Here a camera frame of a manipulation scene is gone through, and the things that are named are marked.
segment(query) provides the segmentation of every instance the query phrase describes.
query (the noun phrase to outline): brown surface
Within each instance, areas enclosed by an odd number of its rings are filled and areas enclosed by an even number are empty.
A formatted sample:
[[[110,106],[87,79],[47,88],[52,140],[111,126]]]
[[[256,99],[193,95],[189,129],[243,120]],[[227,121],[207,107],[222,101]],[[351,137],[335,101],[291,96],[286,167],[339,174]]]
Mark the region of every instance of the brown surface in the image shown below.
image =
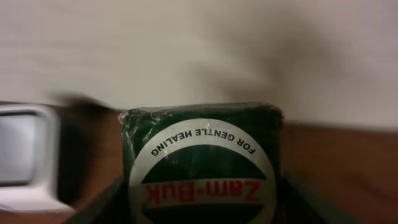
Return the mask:
[[[97,125],[89,178],[76,209],[121,175],[121,135],[116,113]],[[398,222],[398,134],[287,125],[282,162],[319,196],[369,223]],[[60,223],[54,214],[0,213],[1,223]]]

